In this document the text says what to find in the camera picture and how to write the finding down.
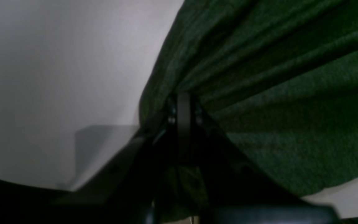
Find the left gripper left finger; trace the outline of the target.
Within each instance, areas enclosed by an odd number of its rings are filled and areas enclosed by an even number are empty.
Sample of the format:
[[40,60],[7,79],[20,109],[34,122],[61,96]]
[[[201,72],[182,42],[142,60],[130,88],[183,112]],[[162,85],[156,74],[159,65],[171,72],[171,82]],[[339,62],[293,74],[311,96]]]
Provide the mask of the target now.
[[[49,202],[17,187],[0,195],[0,224],[156,224],[152,201],[176,151],[179,96],[151,116],[85,185]],[[15,192],[18,199],[6,196]]]

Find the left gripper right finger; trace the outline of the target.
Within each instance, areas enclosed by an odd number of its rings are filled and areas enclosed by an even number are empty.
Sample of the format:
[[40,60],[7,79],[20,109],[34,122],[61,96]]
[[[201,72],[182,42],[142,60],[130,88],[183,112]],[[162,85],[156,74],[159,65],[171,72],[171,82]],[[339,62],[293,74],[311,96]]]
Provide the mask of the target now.
[[233,145],[188,93],[178,95],[178,162],[198,167],[208,196],[201,224],[338,224],[334,209],[284,190]]

